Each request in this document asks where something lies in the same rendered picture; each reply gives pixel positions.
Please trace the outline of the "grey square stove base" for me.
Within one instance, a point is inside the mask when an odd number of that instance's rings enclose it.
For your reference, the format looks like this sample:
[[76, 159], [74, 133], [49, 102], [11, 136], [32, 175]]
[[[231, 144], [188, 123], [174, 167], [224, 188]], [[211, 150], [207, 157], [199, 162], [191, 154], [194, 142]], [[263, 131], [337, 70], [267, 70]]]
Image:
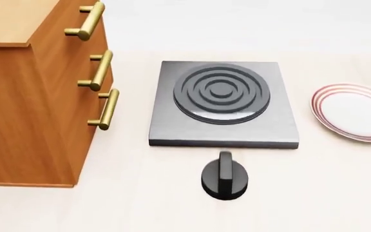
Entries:
[[[263, 77], [271, 91], [268, 108], [245, 123], [215, 125], [189, 117], [173, 100], [176, 81], [188, 69], [208, 63], [231, 63]], [[163, 61], [149, 128], [152, 146], [203, 146], [228, 148], [296, 149], [299, 133], [276, 62]]]

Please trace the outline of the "dark ringed stove burner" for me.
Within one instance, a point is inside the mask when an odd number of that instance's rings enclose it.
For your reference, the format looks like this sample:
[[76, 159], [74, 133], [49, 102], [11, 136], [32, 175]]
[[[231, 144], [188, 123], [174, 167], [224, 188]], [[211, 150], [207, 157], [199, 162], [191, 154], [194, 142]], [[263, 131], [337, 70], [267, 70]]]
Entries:
[[173, 100], [193, 119], [233, 125], [261, 115], [269, 106], [271, 91], [255, 71], [231, 63], [208, 63], [180, 76], [173, 88]]

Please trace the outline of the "black stove knob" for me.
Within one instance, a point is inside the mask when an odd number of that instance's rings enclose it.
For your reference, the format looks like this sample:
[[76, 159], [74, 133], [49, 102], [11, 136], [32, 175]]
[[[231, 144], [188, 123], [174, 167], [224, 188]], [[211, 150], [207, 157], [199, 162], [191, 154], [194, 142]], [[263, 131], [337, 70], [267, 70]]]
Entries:
[[221, 151], [219, 158], [209, 162], [201, 174], [204, 191], [218, 200], [239, 198], [246, 192], [248, 181], [246, 169], [233, 160], [229, 151]]

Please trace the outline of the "wooden drawer cabinet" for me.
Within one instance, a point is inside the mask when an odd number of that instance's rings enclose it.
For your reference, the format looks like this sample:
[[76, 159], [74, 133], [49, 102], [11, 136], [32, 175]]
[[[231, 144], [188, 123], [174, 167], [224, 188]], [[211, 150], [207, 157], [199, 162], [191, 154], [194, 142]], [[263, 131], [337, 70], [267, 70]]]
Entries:
[[0, 0], [0, 186], [74, 187], [106, 99], [111, 65], [98, 92], [92, 80], [109, 50], [102, 17], [88, 41], [65, 36], [101, 0]]

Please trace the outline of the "white plate with red rings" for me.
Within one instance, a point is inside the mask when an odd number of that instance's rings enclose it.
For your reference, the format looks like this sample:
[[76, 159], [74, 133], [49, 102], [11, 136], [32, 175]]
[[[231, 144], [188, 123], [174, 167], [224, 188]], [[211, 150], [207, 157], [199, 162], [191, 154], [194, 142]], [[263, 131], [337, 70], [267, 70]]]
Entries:
[[316, 90], [310, 107], [324, 127], [352, 140], [371, 142], [371, 88], [329, 84]]

